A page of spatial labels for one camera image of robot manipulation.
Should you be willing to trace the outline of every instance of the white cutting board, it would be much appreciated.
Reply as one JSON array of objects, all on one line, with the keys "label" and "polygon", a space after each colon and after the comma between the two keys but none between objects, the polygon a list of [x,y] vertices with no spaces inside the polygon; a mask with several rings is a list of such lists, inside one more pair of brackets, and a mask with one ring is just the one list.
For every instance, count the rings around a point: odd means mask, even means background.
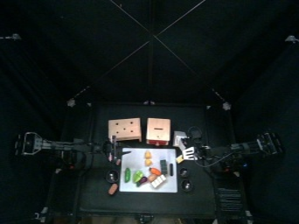
[{"label": "white cutting board", "polygon": [[[176,156],[175,149],[137,149],[124,148],[123,151],[131,151],[131,153],[123,155],[121,169],[120,169],[120,180],[119,180],[119,191],[133,192],[133,193],[176,193],[177,192],[177,181],[176,181]],[[145,166],[145,152],[149,151],[152,154],[152,165]],[[160,160],[165,159],[168,174],[164,175],[165,181],[153,188],[149,182],[145,182],[140,186],[133,183],[133,175],[136,171],[141,171],[144,176],[151,175],[149,167],[161,170]],[[172,176],[169,171],[169,164],[172,164]],[[131,180],[125,183],[125,169],[131,170]]]}]

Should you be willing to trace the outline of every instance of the table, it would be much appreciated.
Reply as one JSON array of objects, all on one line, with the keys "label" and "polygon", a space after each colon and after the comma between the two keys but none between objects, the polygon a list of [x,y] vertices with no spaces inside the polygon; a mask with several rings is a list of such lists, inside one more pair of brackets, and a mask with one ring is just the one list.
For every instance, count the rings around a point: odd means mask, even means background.
[{"label": "table", "polygon": [[[233,133],[229,123],[229,112],[219,107],[205,108],[185,105],[127,105],[96,104],[93,108],[77,107],[69,112],[63,141],[73,137],[101,142],[108,137],[108,120],[140,117],[143,142],[125,141],[131,147],[152,148],[145,144],[147,117],[171,119],[173,131],[188,131],[197,126],[201,129],[201,141],[211,147],[233,143]],[[181,155],[175,147],[176,156]],[[193,161],[183,161],[176,166],[176,172],[185,167],[191,171],[189,180],[193,183],[191,192],[180,188],[181,178],[177,178],[177,192],[117,192],[108,195],[111,184],[105,180],[107,172],[120,167],[111,164],[103,154],[93,156],[92,166],[79,178],[77,191],[73,200],[72,213],[84,215],[133,215],[151,214],[153,216],[211,218],[215,217],[216,203],[213,182],[207,170],[201,169]]]}]

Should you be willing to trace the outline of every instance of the toy vegetable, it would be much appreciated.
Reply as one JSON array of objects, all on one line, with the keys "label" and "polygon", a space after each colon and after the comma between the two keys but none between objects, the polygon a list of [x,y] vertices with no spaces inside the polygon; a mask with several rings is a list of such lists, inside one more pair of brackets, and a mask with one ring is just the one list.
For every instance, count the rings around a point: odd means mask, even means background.
[{"label": "toy vegetable", "polygon": [[151,157],[152,157],[152,154],[151,154],[149,151],[147,151],[147,152],[144,153],[144,158],[151,158]]},{"label": "toy vegetable", "polygon": [[125,183],[129,181],[129,179],[131,179],[131,170],[125,168]]},{"label": "toy vegetable", "polygon": [[161,172],[156,168],[149,168],[149,172],[152,174],[155,174],[156,176],[160,176],[161,175]]},{"label": "toy vegetable", "polygon": [[153,163],[153,162],[152,162],[151,159],[147,159],[147,160],[144,161],[144,165],[145,165],[145,166],[149,166],[152,163]]},{"label": "toy vegetable", "polygon": [[144,176],[143,172],[136,171],[133,175],[133,182],[136,183],[141,179],[143,176]]},{"label": "toy vegetable", "polygon": [[140,180],[136,182],[136,186],[140,186],[147,181],[147,177],[141,177]]}]

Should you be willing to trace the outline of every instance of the black enclosure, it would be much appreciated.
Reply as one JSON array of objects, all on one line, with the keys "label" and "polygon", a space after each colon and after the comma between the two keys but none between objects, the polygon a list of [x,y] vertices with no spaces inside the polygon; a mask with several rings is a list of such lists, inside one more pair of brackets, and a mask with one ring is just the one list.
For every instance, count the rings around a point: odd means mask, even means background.
[{"label": "black enclosure", "polygon": [[[151,111],[183,129],[184,114],[209,126],[212,146],[277,133],[284,156],[249,160],[243,173],[248,210],[260,220],[296,223],[297,25],[295,0],[1,1],[0,223],[35,222],[57,163],[43,153],[16,157],[17,134],[97,141],[100,118]],[[108,105],[112,113],[101,110]],[[135,105],[135,113],[120,105]],[[195,108],[217,113],[201,119]],[[64,188],[53,194],[65,190],[72,203],[77,182],[57,181]]]}]

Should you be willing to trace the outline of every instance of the small box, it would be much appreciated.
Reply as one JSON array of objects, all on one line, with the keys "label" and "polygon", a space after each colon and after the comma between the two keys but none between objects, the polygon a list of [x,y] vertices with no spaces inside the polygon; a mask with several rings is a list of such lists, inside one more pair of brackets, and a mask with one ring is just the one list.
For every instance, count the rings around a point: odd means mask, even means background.
[{"label": "small box", "polygon": [[112,136],[117,141],[137,139],[141,142],[140,118],[108,120],[108,137]]},{"label": "small box", "polygon": [[148,118],[145,142],[155,145],[168,145],[171,139],[171,120]]}]

